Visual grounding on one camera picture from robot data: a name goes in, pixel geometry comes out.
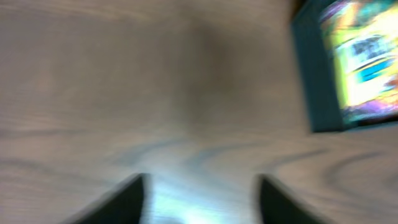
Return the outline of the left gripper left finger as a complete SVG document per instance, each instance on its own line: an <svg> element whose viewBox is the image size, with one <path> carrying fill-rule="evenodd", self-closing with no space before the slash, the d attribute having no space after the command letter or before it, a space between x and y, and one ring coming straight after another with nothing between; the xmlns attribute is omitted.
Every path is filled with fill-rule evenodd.
<svg viewBox="0 0 398 224"><path fill-rule="evenodd" d="M146 201L146 174L118 184L64 222L66 224L140 224Z"/></svg>

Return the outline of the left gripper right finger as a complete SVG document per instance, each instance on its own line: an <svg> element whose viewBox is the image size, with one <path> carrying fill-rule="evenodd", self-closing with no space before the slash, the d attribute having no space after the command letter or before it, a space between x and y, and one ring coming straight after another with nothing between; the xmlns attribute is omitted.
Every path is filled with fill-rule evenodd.
<svg viewBox="0 0 398 224"><path fill-rule="evenodd" d="M258 207L263 224L327 224L289 195L278 180L269 175L258 177Z"/></svg>

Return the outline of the black gift box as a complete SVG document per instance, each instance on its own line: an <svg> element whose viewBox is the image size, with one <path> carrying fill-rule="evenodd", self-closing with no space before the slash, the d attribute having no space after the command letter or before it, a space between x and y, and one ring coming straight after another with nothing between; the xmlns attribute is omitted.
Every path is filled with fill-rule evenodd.
<svg viewBox="0 0 398 224"><path fill-rule="evenodd" d="M391 123L397 114L378 119L346 123L341 114L333 61L325 49L320 14L334 1L305 1L292 19L292 34L300 76L314 133L345 131L362 126Z"/></svg>

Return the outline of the yellow Pretz snack box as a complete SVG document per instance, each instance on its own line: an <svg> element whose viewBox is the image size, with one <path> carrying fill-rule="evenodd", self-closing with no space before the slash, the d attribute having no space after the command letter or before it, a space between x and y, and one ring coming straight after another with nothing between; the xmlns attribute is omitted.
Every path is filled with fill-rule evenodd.
<svg viewBox="0 0 398 224"><path fill-rule="evenodd" d="M346 123L397 114L397 1L334 1L320 14Z"/></svg>

